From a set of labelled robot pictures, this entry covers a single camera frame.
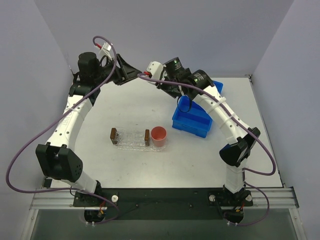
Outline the pink plastic cup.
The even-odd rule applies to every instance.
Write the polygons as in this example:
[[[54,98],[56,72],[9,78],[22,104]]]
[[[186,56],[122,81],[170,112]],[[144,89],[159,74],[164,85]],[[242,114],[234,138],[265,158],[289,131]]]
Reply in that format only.
[[[150,136],[156,147],[163,147],[166,143],[167,131],[162,126],[156,126],[151,130]]]

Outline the clear acrylic toothbrush holder rack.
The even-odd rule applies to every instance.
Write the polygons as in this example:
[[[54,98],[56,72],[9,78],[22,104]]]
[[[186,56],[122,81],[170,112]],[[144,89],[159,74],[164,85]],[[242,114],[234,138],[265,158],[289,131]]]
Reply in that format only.
[[[150,146],[150,130],[123,130],[115,127],[111,128],[111,142],[115,146],[126,147],[149,147]]]

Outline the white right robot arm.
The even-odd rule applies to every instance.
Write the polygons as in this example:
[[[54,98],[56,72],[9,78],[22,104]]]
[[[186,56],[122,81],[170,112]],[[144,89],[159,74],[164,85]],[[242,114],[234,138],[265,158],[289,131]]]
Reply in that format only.
[[[158,83],[158,89],[173,98],[189,97],[218,125],[227,141],[227,145],[219,151],[221,159],[226,163],[224,187],[233,194],[242,190],[245,185],[243,168],[256,143],[255,138],[261,134],[260,130],[249,127],[238,118],[204,70],[191,72],[182,66],[178,57],[164,64],[151,62],[146,70],[154,79],[167,82]],[[183,86],[169,85],[168,82],[182,83]]]

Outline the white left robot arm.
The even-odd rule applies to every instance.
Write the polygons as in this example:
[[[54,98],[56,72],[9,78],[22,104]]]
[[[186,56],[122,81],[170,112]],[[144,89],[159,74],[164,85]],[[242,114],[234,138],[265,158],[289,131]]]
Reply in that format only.
[[[35,154],[46,177],[69,184],[86,191],[84,199],[92,206],[101,203],[103,194],[98,181],[83,170],[82,160],[75,154],[75,143],[86,115],[94,106],[100,93],[100,84],[113,82],[121,86],[132,81],[140,70],[129,65],[120,54],[116,60],[101,58],[102,64],[93,52],[84,52],[78,57],[79,71],[73,75],[69,89],[66,115],[56,125],[45,144],[36,147]]]

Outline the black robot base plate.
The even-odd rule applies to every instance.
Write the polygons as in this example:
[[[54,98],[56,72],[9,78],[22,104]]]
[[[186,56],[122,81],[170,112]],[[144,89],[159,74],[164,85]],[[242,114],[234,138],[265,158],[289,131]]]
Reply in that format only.
[[[90,219],[221,220],[241,222],[244,207],[253,206],[251,192],[225,188],[102,188],[102,199],[75,193],[73,206],[84,208]]]

